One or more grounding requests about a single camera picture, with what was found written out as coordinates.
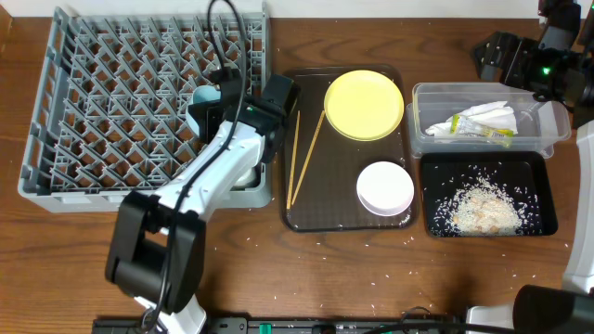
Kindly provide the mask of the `wrapper and napkin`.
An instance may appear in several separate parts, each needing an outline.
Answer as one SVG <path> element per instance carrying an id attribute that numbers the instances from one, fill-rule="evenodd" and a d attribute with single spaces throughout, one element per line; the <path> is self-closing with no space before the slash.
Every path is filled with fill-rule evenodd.
<path id="1" fill-rule="evenodd" d="M 435 137 L 480 137 L 504 147 L 518 134 L 514 109 L 507 101 L 496 101 L 465 109 L 444 122 L 431 125 L 425 134 Z"/>

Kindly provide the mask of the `light blue bowl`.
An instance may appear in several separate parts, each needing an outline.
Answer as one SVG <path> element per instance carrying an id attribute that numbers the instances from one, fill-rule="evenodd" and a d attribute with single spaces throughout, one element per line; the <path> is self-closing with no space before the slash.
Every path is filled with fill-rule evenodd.
<path id="1" fill-rule="evenodd" d="M 203 143 L 210 143 L 222 122 L 221 92 L 214 86 L 197 87 L 187 106 L 187 125 Z"/>

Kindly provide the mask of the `white paper cup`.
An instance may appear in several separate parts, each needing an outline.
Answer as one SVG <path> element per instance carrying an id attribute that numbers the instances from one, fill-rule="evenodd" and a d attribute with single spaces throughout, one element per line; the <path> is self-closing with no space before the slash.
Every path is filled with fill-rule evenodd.
<path id="1" fill-rule="evenodd" d="M 234 191 L 242 191 L 249 188 L 254 188 L 260 183 L 260 172 L 258 167 L 251 168 L 243 174 L 238 181 L 233 185 Z"/>

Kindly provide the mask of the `white pink bowl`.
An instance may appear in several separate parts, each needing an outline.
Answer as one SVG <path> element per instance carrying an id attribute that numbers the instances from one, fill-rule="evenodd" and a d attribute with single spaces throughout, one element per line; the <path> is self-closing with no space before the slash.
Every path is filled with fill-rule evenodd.
<path id="1" fill-rule="evenodd" d="M 356 181 L 356 195 L 371 213 L 390 217 L 404 212 L 414 199 L 412 177 L 400 165 L 378 161 L 367 166 Z"/>

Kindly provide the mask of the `rice and food scraps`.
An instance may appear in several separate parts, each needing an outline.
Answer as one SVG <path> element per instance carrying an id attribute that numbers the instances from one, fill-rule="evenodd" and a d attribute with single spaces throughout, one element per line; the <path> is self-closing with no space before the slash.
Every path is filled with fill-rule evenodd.
<path id="1" fill-rule="evenodd" d="M 505 184 L 483 176 L 471 178 L 434 203 L 427 217 L 429 230 L 437 237 L 522 236 L 541 218 L 538 196 L 528 187 L 508 191 Z"/>

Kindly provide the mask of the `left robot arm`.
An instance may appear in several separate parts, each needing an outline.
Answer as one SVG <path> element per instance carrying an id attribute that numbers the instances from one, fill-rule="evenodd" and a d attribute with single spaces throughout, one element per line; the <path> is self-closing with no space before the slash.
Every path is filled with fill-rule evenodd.
<path id="1" fill-rule="evenodd" d="M 215 98 L 193 98 L 188 124 L 205 146 L 173 180 L 147 195 L 133 190 L 118 210 L 106 279 L 145 304 L 137 333 L 199 333 L 206 314 L 195 292 L 207 222 L 247 173 L 271 162 L 282 146 L 300 94 L 273 74 L 258 96 L 238 70 L 213 74 Z"/>

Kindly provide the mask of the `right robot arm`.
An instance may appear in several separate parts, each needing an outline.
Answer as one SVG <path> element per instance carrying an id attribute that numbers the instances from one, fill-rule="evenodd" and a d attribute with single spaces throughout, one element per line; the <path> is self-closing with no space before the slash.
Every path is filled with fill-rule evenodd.
<path id="1" fill-rule="evenodd" d="M 557 198 L 576 208 L 575 233 L 559 288 L 527 285 L 512 305 L 515 333 L 593 330 L 593 8 L 574 0 L 538 4 L 544 30 L 536 40 L 494 32 L 471 58 L 480 79 L 559 102 L 570 114 L 578 154 L 563 176 L 553 170 Z"/>

